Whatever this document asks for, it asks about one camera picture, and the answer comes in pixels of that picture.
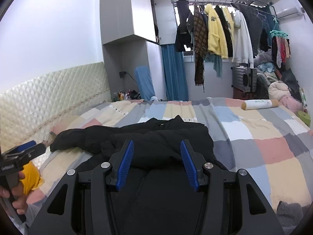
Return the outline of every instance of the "brown patterned scarf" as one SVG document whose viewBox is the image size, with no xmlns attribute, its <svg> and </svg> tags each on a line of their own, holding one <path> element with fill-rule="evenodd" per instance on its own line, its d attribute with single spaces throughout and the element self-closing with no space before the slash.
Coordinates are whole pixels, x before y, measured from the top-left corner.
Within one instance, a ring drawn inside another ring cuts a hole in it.
<svg viewBox="0 0 313 235">
<path fill-rule="evenodd" d="M 200 14 L 198 7 L 194 5 L 193 15 L 194 31 L 193 43 L 195 51 L 195 84 L 204 84 L 204 64 L 203 59 L 208 53 L 208 31 L 204 19 Z"/>
</svg>

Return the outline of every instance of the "gray suitcase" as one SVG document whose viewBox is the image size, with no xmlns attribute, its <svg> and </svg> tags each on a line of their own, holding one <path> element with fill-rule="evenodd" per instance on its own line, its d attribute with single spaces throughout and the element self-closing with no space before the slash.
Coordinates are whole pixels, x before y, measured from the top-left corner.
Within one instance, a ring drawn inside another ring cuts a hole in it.
<svg viewBox="0 0 313 235">
<path fill-rule="evenodd" d="M 232 67 L 233 85 L 232 87 L 244 93 L 254 93 L 256 91 L 256 69 L 245 66 Z"/>
</svg>

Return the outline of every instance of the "power cord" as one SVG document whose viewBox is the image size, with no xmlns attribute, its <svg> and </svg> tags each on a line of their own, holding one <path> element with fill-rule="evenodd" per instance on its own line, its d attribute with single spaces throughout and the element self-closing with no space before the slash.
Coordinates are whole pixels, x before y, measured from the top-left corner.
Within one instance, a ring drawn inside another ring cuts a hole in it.
<svg viewBox="0 0 313 235">
<path fill-rule="evenodd" d="M 120 71 L 119 74 L 120 74 L 120 78 L 123 78 L 125 74 L 127 74 L 128 76 L 131 77 L 133 81 L 135 81 L 134 78 L 127 71 Z"/>
</svg>

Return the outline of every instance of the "yellow hoodie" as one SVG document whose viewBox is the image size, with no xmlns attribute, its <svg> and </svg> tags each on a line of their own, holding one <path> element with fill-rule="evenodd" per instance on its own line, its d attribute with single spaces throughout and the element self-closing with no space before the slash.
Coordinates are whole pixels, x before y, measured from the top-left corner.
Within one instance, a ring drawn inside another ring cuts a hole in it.
<svg viewBox="0 0 313 235">
<path fill-rule="evenodd" d="M 208 51 L 226 59 L 228 58 L 228 50 L 221 20 L 219 19 L 215 9 L 213 9 L 212 4 L 207 4 L 205 13 L 209 17 Z"/>
</svg>

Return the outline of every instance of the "plaid bedspread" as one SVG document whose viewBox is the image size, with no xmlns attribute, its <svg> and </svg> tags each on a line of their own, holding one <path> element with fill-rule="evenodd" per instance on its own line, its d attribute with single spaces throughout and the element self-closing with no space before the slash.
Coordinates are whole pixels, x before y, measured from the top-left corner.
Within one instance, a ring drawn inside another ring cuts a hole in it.
<svg viewBox="0 0 313 235">
<path fill-rule="evenodd" d="M 91 125 L 121 127 L 150 118 L 168 120 L 180 115 L 184 121 L 203 123 L 209 128 L 217 159 L 229 170 L 247 169 L 273 209 L 279 201 L 310 204 L 313 140 L 309 128 L 284 106 L 242 110 L 241 103 L 228 98 L 103 103 L 81 116 L 64 119 L 52 131 L 58 134 L 65 129 Z M 29 202 L 46 198 L 69 168 L 89 157 L 78 148 L 51 153 L 40 169 L 45 183 L 34 191 L 37 196 Z"/>
</svg>

